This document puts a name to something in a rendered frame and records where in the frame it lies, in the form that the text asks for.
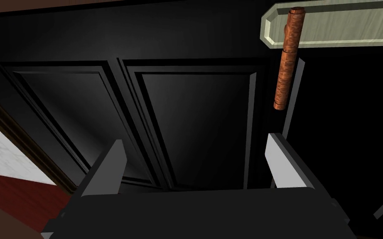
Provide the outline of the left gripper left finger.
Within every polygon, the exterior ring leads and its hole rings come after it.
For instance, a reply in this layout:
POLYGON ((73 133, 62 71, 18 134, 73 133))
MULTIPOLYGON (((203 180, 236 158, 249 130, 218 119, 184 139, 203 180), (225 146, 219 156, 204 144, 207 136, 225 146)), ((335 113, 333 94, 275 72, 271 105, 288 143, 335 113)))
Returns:
POLYGON ((126 164, 123 141, 117 139, 100 154, 76 190, 76 197, 118 194, 126 164))

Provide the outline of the black panelled door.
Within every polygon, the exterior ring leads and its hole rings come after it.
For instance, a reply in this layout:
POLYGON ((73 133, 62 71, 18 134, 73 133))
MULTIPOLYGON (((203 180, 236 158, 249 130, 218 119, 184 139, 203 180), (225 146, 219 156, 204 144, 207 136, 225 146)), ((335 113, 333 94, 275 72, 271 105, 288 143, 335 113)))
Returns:
POLYGON ((72 197, 45 239, 383 239, 383 46, 260 39, 282 0, 123 0, 0 13, 0 113, 72 197), (279 133, 319 182, 277 188, 279 133), (118 194, 76 197, 121 139, 118 194))

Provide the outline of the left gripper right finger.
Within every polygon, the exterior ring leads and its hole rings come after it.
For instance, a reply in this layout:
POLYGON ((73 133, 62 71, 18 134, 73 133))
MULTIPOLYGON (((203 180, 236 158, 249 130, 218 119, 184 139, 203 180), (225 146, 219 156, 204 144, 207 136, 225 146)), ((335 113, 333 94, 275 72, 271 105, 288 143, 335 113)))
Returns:
POLYGON ((279 133, 269 133, 265 158, 277 188, 317 188, 319 182, 309 167, 279 133))

